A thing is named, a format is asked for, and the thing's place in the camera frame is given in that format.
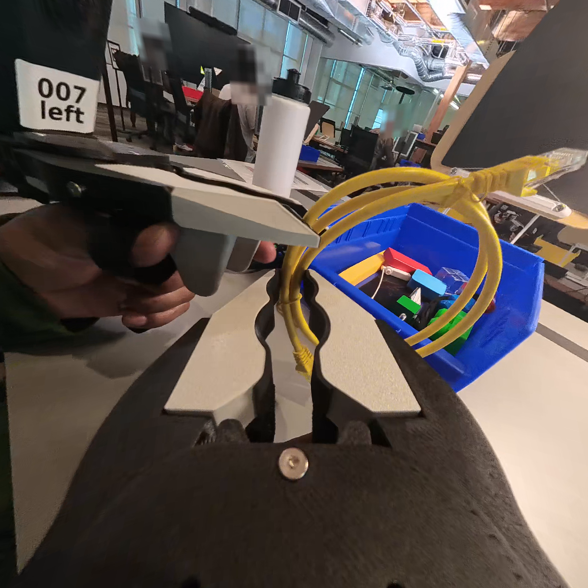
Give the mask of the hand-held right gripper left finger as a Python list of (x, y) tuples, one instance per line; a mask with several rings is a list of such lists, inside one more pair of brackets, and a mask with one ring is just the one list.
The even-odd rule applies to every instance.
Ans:
[(237, 420), (251, 442), (275, 439), (275, 384), (267, 338), (275, 328), (279, 272), (269, 271), (206, 323), (164, 411), (214, 425)]

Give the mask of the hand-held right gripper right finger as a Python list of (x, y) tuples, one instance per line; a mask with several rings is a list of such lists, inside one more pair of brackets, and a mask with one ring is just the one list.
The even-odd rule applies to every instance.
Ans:
[(303, 297), (314, 352), (312, 441), (336, 443), (350, 423), (368, 432), (382, 419), (420, 416), (421, 407), (376, 319), (315, 270)]

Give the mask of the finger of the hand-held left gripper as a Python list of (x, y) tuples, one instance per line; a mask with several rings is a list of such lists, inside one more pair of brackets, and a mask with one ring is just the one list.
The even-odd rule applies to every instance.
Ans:
[[(246, 183), (240, 176), (238, 176), (234, 171), (232, 171), (219, 160), (189, 158), (187, 156), (171, 156), (171, 162), (173, 164), (175, 173), (183, 178), (199, 179), (203, 182), (209, 182), (211, 184), (218, 183), (223, 187), (232, 187), (237, 191), (248, 195), (263, 196), (269, 192), (274, 195), (281, 203), (285, 204), (289, 210), (295, 212), (301, 219), (305, 215), (305, 210), (303, 208), (301, 209), (299, 203), (296, 200), (290, 198), (290, 196), (278, 196), (266, 189), (261, 187), (254, 187), (253, 185)], [(249, 257), (249, 252), (245, 250), (245, 247), (248, 246), (250, 242), (251, 241), (249, 239), (243, 238), (238, 238), (236, 240), (236, 247), (231, 254), (229, 266), (227, 269), (233, 272), (243, 272), (245, 269), (247, 269), (245, 268), (245, 261), (247, 261), (247, 258)], [(259, 243), (260, 242), (258, 242), (256, 245), (253, 245), (252, 247), (255, 247), (257, 250)]]
[(218, 183), (187, 179), (171, 171), (123, 164), (98, 164), (105, 175), (159, 187), (170, 198), (171, 217), (180, 235), (171, 254), (184, 285), (197, 296), (211, 296), (229, 266), (238, 238), (250, 263), (260, 241), (318, 247), (320, 237), (274, 195), (248, 195)]

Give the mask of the blue plastic bin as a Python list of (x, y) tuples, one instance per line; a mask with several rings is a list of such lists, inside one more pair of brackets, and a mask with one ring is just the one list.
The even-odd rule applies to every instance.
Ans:
[[(543, 261), (500, 241), (503, 269), (496, 309), (483, 315), (456, 356), (445, 350), (425, 361), (459, 392), (524, 342), (537, 327), (543, 294)], [(416, 330), (340, 277), (347, 268), (388, 248), (427, 266), (447, 267), (470, 276), (479, 248), (477, 231), (456, 219), (413, 203), (389, 210), (348, 230), (315, 258), (310, 268), (345, 293), (375, 319), (388, 323), (403, 339)]]

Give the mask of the person's left forearm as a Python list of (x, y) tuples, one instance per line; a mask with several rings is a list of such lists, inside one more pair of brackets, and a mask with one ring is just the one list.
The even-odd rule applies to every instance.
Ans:
[(60, 319), (30, 288), (1, 266), (1, 351), (69, 339), (98, 318)]

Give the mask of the person's left hand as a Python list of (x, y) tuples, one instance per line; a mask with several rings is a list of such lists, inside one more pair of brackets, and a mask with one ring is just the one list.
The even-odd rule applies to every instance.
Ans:
[(92, 261), (87, 241), (80, 215), (40, 206), (1, 226), (1, 263), (60, 325), (117, 317), (128, 328), (153, 329), (187, 312), (195, 294), (178, 272), (162, 285), (110, 275)]

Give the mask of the brown jacket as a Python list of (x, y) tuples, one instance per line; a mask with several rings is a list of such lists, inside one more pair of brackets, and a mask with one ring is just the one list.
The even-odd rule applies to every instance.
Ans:
[(193, 154), (205, 159), (245, 161), (247, 146), (238, 106), (209, 90), (202, 93), (192, 112), (195, 127)]

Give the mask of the white water bottle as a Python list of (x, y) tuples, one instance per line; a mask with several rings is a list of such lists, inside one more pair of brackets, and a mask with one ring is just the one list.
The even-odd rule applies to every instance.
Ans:
[(254, 162), (254, 186), (282, 197), (290, 196), (311, 113), (311, 91), (299, 79), (300, 72), (289, 69), (273, 80)]

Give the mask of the paper sheets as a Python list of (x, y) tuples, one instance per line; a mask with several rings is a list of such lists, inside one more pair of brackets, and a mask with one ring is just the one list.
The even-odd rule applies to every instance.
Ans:
[[(254, 176), (254, 163), (248, 163), (238, 160), (219, 159), (228, 168), (234, 171), (243, 181), (252, 185)], [(300, 172), (295, 172), (295, 177), (291, 186), (292, 190), (312, 192), (314, 194), (325, 194), (330, 191), (330, 187), (314, 180), (310, 176)]]

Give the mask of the bright green toy brick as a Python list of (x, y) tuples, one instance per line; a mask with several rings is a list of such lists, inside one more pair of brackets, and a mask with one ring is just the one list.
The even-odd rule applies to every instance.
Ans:
[[(430, 319), (428, 322), (428, 326), (436, 324), (448, 311), (448, 308), (441, 307), (439, 308), (435, 315)], [(465, 317), (467, 313), (461, 311), (456, 317), (454, 317), (447, 325), (439, 329), (437, 332), (432, 334), (429, 338), (431, 341), (437, 340), (439, 337), (442, 337), (444, 334), (448, 333), (453, 327), (458, 325)], [(457, 353), (462, 349), (463, 345), (468, 340), (470, 333), (472, 331), (472, 327), (469, 327), (466, 331), (464, 331), (459, 337), (457, 337), (454, 341), (450, 342), (448, 345), (444, 347), (444, 350), (450, 353), (452, 356), (456, 356)]]

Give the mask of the yellow block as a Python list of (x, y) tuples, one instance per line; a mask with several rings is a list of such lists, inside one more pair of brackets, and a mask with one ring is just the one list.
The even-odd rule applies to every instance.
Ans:
[(357, 286), (366, 279), (369, 279), (374, 274), (379, 273), (384, 264), (384, 261), (385, 257), (383, 252), (374, 254), (373, 256), (370, 256), (363, 261), (360, 261), (357, 264), (343, 270), (339, 274), (339, 277), (351, 285)]

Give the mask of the light blue block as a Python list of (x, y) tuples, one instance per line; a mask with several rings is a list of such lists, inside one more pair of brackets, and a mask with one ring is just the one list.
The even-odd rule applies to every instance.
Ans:
[(431, 301), (447, 292), (447, 286), (440, 279), (421, 269), (416, 269), (411, 275), (407, 288), (411, 291), (421, 290), (421, 298)]

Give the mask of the red block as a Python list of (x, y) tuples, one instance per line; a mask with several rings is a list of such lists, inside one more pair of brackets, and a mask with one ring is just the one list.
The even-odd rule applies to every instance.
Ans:
[(416, 270), (421, 270), (428, 275), (432, 275), (430, 268), (426, 265), (398, 252), (389, 247), (383, 251), (384, 265), (398, 269), (404, 273), (412, 275)]

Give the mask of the clear plastic cube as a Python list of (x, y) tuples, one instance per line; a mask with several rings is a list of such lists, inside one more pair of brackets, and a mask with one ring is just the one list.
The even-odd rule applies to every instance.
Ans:
[(443, 267), (437, 271), (435, 278), (445, 284), (445, 294), (461, 293), (468, 284), (470, 277), (457, 269)]

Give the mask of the black monitor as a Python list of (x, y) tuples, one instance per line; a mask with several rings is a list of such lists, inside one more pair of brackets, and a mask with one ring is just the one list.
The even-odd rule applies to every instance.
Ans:
[(169, 68), (182, 79), (193, 82), (204, 68), (229, 74), (239, 65), (239, 52), (250, 44), (165, 3), (165, 23), (171, 39)]

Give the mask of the black office chair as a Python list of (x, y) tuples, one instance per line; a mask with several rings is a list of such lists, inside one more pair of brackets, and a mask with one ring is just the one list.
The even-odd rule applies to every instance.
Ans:
[(352, 126), (343, 159), (343, 169), (348, 179), (370, 170), (377, 142), (378, 134)]

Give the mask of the white board stand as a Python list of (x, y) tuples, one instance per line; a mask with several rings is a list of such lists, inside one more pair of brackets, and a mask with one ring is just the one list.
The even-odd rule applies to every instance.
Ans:
[(492, 202), (506, 203), (510, 206), (532, 212), (534, 215), (540, 215), (556, 221), (568, 218), (572, 213), (572, 209), (566, 204), (539, 195), (533, 189), (528, 190), (522, 196), (513, 196), (507, 192), (498, 190), (487, 193), (484, 198)]

